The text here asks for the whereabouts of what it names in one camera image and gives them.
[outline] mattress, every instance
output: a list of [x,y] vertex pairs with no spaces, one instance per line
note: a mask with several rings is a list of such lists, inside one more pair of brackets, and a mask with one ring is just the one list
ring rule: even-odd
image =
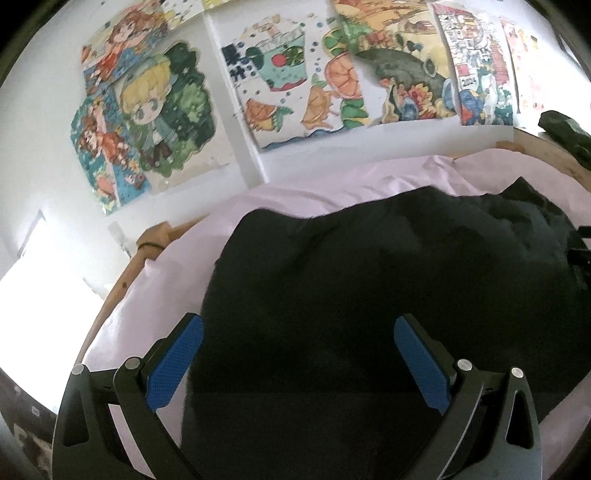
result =
[[[571,177],[520,153],[491,149],[453,161],[429,156],[364,164],[331,175],[257,187],[220,205],[158,258],[148,261],[86,353],[91,371],[117,368],[144,356],[187,312],[201,311],[214,264],[238,222],[266,208],[296,217],[332,213],[358,203],[434,186],[454,196],[500,193],[523,177],[559,206],[575,227],[591,225],[591,194]],[[171,403],[158,411],[180,443],[185,379]],[[111,407],[134,467],[150,475],[118,407]],[[564,461],[591,420],[591,374],[541,422],[544,478]]]

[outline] blue rubber pad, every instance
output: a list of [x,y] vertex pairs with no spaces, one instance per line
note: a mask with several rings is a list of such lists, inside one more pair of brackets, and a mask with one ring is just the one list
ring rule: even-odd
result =
[[404,317],[394,324],[394,342],[427,405],[443,415],[452,400],[449,378]]
[[183,375],[203,342],[203,320],[195,315],[148,377],[146,401],[150,410],[170,403]]

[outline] bright light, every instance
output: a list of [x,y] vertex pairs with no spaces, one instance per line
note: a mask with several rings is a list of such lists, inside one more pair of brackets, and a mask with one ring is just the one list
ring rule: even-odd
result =
[[45,220],[0,280],[0,368],[55,413],[102,300],[67,264]]

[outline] bed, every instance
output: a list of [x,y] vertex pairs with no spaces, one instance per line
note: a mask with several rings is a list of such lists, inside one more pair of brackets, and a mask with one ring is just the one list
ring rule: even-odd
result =
[[[523,177],[575,227],[591,225],[591,172],[572,156],[520,130],[514,143],[498,147],[457,158],[431,155],[370,163],[326,177],[263,185],[220,205],[206,218],[176,228],[162,223],[148,229],[77,361],[90,370],[116,368],[130,356],[144,356],[186,312],[199,312],[215,261],[240,219],[254,209],[311,217],[426,185],[454,196],[500,193]],[[186,378],[171,403],[158,411],[177,443],[185,396]],[[120,410],[111,410],[134,467],[149,475]],[[564,462],[590,419],[591,374],[541,423],[544,478]]]

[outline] green hat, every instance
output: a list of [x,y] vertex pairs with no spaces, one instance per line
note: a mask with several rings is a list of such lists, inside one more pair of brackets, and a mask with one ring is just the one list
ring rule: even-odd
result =
[[[139,66],[133,72],[131,72],[127,75],[127,77],[125,77],[125,83],[123,83],[123,90],[125,90],[131,83],[134,82],[136,78],[141,77],[149,69],[152,69],[164,62],[170,64],[170,59],[166,55],[158,54],[140,63]],[[177,80],[178,75],[170,75],[170,85],[173,85],[174,82],[176,82]]]

